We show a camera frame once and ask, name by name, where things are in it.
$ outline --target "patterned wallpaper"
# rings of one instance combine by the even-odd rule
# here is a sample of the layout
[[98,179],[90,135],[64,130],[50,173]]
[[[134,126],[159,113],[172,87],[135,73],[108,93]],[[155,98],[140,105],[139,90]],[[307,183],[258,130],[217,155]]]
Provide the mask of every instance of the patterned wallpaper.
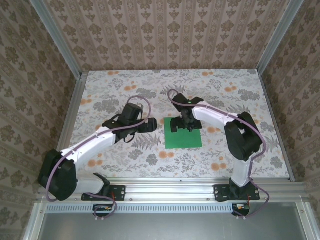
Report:
[[57,146],[75,79],[28,0],[0,1],[0,239],[28,224],[42,159]]
[[263,73],[297,181],[320,223],[320,1],[305,0]]
[[289,0],[45,0],[83,71],[254,69]]

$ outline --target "green mat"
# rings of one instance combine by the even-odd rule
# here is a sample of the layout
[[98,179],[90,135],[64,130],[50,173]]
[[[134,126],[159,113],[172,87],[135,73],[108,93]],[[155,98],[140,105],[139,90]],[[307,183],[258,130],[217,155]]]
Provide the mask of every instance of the green mat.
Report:
[[171,119],[173,117],[164,118],[165,149],[202,148],[200,130],[189,132],[187,129],[178,129],[177,132],[171,132]]

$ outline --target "floral wallpaper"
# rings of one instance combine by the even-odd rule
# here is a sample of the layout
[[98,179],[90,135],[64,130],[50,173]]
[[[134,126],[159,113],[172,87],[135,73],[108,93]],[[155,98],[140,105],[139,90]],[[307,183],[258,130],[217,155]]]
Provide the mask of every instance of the floral wallpaper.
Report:
[[[255,69],[90,71],[76,117],[71,143],[77,144],[101,124],[123,111],[129,97],[141,95],[151,103],[158,128],[136,134],[93,156],[82,167],[87,173],[117,178],[230,178],[235,158],[224,129],[202,122],[200,148],[166,149],[164,118],[180,114],[167,97],[176,89],[187,98],[203,98],[224,111],[251,113],[267,142],[267,152],[253,165],[254,178],[289,178],[279,139]],[[148,112],[143,104],[144,116]]]
[[0,239],[23,237],[75,79],[28,0],[0,1]]
[[289,0],[45,0],[83,71],[255,69]]
[[320,223],[320,1],[303,2],[262,78],[293,173]]

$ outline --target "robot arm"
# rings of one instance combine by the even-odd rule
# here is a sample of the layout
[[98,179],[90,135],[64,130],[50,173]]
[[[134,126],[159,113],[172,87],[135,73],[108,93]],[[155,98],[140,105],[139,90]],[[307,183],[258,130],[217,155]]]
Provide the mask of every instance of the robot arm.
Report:
[[230,179],[230,185],[233,185],[235,188],[232,191],[240,192],[241,188],[245,188],[245,186],[250,184],[251,157],[253,157],[253,153],[259,151],[262,141],[251,128],[230,116],[237,117],[258,130],[251,115],[247,112],[238,115],[224,112],[220,109],[217,112],[209,109],[208,106],[210,104],[203,99],[195,97],[192,100],[188,100],[181,93],[176,95],[172,100],[179,104],[203,105],[207,107],[180,106],[173,103],[175,108],[181,113],[181,116],[171,120],[171,131],[174,133],[177,131],[177,128],[188,129],[190,132],[194,129],[201,129],[202,125],[200,121],[209,123],[224,131],[229,151],[236,158],[234,160],[233,174]]
[[[157,120],[155,118],[148,118],[147,122],[136,127],[119,129],[141,123],[143,120],[139,118],[142,115],[143,109],[141,107],[127,103],[121,114],[117,114],[104,122],[94,134],[83,141],[61,152],[55,149],[49,151],[40,170],[38,177],[39,184],[46,188],[53,168],[62,157],[66,156],[53,175],[49,192],[59,201],[66,200],[72,194],[93,193],[106,196],[110,186],[110,182],[107,179],[96,173],[79,174],[78,171],[93,156],[96,156],[107,147],[118,143],[122,139],[125,143],[129,143],[137,133],[151,133],[155,131],[157,129]],[[128,135],[133,137],[129,142],[126,142]]]

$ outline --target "table surface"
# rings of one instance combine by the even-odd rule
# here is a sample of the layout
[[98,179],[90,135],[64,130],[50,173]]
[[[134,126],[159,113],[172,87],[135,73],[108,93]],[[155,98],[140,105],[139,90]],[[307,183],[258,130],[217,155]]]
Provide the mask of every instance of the table surface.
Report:
[[[253,164],[252,177],[289,178],[260,78],[255,69],[91,71],[77,114],[70,145],[97,130],[122,112],[131,96],[151,103],[158,128],[137,134],[90,159],[82,170],[117,178],[230,178],[235,158],[221,129],[202,123],[201,148],[166,149],[164,118],[179,116],[167,98],[169,89],[230,113],[249,112],[267,142],[267,152]],[[144,106],[142,100],[132,100]]]

